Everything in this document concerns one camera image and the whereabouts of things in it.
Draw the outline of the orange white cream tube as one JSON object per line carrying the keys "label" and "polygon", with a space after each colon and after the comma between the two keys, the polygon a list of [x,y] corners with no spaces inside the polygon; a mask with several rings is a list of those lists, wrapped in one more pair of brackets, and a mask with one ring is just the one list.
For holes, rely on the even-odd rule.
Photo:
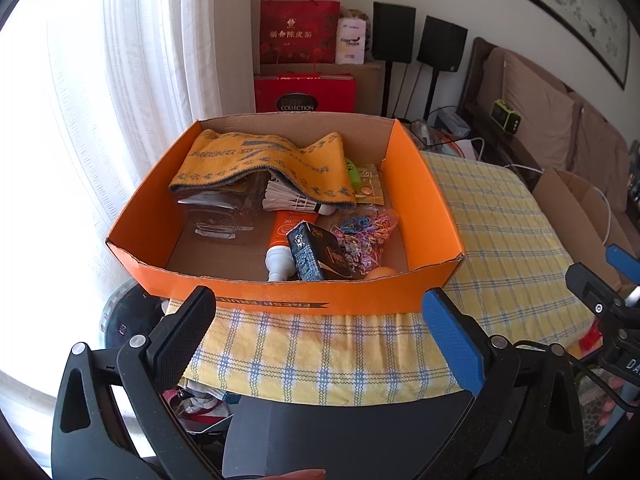
{"label": "orange white cream tube", "polygon": [[315,212],[280,210],[276,212],[271,230],[270,241],[265,255],[268,281],[285,282],[296,273],[295,261],[288,244],[288,232],[299,222],[315,222]]}

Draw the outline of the clear macadamia nut package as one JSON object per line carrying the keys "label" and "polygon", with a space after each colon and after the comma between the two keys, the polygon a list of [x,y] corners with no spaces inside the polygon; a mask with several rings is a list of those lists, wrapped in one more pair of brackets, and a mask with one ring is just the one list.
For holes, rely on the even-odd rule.
{"label": "clear macadamia nut package", "polygon": [[270,178],[268,171],[258,171],[228,185],[182,190],[177,203],[195,235],[235,240],[254,230]]}

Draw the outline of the bag of colourful rubber bands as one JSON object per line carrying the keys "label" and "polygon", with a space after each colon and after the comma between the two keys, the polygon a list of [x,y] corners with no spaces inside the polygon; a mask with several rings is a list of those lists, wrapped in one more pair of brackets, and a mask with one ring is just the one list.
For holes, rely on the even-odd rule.
{"label": "bag of colourful rubber bands", "polygon": [[382,264],[384,248],[397,225],[393,209],[363,205],[341,212],[332,222],[330,232],[343,249],[349,269],[363,278]]}

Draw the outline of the small dark card box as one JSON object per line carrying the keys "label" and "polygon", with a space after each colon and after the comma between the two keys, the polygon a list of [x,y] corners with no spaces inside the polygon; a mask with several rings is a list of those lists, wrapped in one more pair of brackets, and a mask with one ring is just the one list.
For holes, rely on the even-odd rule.
{"label": "small dark card box", "polygon": [[301,281],[352,279],[352,270],[344,250],[331,232],[308,221],[301,221],[286,237]]}

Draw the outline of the yellow snack pouch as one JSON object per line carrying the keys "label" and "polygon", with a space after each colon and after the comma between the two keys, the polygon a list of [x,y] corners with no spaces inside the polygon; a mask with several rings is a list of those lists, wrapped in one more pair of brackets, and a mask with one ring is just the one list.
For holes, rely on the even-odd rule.
{"label": "yellow snack pouch", "polygon": [[382,181],[373,164],[356,167],[358,178],[354,192],[358,204],[383,206],[385,203]]}

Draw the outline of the white feather shuttlecock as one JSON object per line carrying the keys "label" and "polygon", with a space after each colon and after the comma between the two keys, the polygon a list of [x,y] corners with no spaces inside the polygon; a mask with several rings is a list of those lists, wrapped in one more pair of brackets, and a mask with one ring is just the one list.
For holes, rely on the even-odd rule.
{"label": "white feather shuttlecock", "polygon": [[265,211],[315,212],[320,216],[330,216],[336,211],[335,206],[312,200],[277,178],[271,178],[267,183],[262,199],[262,209]]}

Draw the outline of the orange cardboard box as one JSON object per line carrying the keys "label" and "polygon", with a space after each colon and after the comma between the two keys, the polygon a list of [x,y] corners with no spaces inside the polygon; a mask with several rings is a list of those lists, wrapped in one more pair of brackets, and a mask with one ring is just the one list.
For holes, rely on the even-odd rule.
{"label": "orange cardboard box", "polygon": [[[180,202],[171,180],[205,131],[282,136],[306,148],[338,133],[358,166],[381,178],[384,221],[352,211],[322,216],[255,210],[253,226],[225,224],[212,236],[206,209]],[[343,219],[382,248],[373,266],[350,270],[333,228]],[[144,178],[106,239],[150,294],[183,300],[205,286],[219,307],[266,313],[382,315],[420,310],[424,292],[445,285],[462,263],[461,236],[433,170],[396,120],[346,113],[266,113],[201,120],[186,129]]]}

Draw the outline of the green paw print case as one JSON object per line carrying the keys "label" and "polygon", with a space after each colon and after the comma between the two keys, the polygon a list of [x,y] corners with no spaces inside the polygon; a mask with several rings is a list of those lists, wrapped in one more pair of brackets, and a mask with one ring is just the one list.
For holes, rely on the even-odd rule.
{"label": "green paw print case", "polygon": [[358,197],[361,186],[361,177],[358,167],[349,158],[345,158],[345,165],[350,184],[352,185],[352,190],[354,191],[354,196]]}

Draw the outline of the orange patterned towel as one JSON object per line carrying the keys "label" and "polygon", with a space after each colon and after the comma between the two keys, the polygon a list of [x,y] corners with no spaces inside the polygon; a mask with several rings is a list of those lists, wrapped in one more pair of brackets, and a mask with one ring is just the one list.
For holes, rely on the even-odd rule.
{"label": "orange patterned towel", "polygon": [[177,193],[188,188],[220,188],[262,171],[315,202],[356,205],[343,138],[337,132],[300,148],[274,134],[206,129],[194,140],[169,189]]}

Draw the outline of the large brown cardboard box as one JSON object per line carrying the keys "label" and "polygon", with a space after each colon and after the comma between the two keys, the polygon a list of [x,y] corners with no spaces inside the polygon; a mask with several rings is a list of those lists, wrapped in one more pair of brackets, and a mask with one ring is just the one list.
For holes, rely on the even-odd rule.
{"label": "large brown cardboard box", "polygon": [[626,214],[615,212],[587,180],[563,170],[544,170],[533,196],[574,261],[622,296],[634,289],[605,258],[605,249],[612,244],[633,256],[639,253],[639,233]]}

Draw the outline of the brown sofa cushion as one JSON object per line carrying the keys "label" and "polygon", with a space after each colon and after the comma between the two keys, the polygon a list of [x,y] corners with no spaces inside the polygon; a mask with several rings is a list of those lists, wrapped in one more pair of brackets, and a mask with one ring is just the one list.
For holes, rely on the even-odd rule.
{"label": "brown sofa cushion", "polygon": [[566,87],[513,51],[492,49],[483,65],[477,104],[490,113],[498,100],[515,110],[521,123],[514,138],[542,169],[566,169],[575,147],[578,105]]}

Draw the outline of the green black radio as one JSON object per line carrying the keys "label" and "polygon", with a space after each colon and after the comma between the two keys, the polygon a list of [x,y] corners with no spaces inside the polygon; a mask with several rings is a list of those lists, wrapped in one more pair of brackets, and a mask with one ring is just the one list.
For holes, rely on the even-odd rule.
{"label": "green black radio", "polygon": [[521,116],[516,110],[512,110],[505,100],[495,100],[491,107],[490,117],[509,136],[515,136],[518,132]]}

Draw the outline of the grey electronic box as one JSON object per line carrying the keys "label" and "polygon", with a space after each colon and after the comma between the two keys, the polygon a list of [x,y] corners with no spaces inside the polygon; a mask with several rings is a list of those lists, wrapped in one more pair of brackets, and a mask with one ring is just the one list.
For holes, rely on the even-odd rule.
{"label": "grey electronic box", "polygon": [[471,127],[453,110],[439,110],[435,126],[458,138],[466,138],[471,132]]}

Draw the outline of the brown box under bags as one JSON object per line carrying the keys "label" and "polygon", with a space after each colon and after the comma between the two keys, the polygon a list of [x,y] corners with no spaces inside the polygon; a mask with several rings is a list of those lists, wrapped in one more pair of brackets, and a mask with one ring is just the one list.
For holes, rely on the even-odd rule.
{"label": "brown box under bags", "polygon": [[276,76],[288,74],[344,75],[351,74],[356,80],[355,112],[359,114],[378,115],[381,111],[384,66],[378,62],[367,62],[359,65],[338,65],[329,63],[288,63],[262,64],[259,75]]}

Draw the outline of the right black speaker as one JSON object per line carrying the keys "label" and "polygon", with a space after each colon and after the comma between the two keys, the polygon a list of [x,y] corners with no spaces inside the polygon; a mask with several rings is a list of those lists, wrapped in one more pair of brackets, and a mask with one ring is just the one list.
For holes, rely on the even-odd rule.
{"label": "right black speaker", "polygon": [[462,61],[466,38],[466,28],[427,16],[416,60],[434,70],[455,73]]}

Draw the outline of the black speaker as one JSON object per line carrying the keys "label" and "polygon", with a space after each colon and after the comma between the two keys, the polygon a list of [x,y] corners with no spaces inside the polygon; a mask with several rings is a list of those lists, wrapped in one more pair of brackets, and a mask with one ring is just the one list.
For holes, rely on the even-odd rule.
{"label": "black speaker", "polygon": [[466,38],[466,28],[427,16],[416,60],[434,70],[455,73],[462,61]]}
{"label": "black speaker", "polygon": [[372,56],[377,61],[412,62],[416,8],[373,3]]}

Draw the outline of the red Ferrero Collection bag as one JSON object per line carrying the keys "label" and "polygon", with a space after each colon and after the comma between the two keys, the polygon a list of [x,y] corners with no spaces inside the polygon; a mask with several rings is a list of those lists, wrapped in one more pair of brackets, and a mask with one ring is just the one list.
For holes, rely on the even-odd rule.
{"label": "red Ferrero Collection bag", "polygon": [[257,113],[353,113],[357,81],[349,74],[285,74],[255,76]]}

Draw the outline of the white curtain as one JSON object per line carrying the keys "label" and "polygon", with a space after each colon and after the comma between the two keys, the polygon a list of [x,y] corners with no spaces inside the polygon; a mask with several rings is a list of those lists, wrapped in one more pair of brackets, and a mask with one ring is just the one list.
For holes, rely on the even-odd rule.
{"label": "white curtain", "polygon": [[260,0],[103,0],[115,114],[139,176],[197,120],[250,114]]}

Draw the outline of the left black speaker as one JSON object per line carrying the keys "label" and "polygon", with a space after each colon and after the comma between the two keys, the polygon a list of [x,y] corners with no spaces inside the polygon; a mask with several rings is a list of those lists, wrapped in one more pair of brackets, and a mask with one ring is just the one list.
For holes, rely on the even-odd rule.
{"label": "left black speaker", "polygon": [[377,61],[412,62],[416,8],[373,3],[372,56]]}

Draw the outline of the pink tissue pack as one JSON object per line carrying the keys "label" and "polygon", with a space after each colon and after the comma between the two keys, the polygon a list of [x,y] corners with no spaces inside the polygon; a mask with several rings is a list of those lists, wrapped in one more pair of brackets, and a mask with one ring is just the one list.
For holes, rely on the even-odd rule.
{"label": "pink tissue pack", "polygon": [[361,18],[340,18],[337,22],[335,63],[361,65],[366,57],[367,23]]}

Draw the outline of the red tea gift bag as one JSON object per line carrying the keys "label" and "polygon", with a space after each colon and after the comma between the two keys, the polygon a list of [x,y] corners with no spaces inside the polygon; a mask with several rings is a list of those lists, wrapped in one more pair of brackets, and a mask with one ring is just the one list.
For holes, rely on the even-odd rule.
{"label": "red tea gift bag", "polygon": [[260,62],[333,64],[340,11],[334,0],[262,0]]}

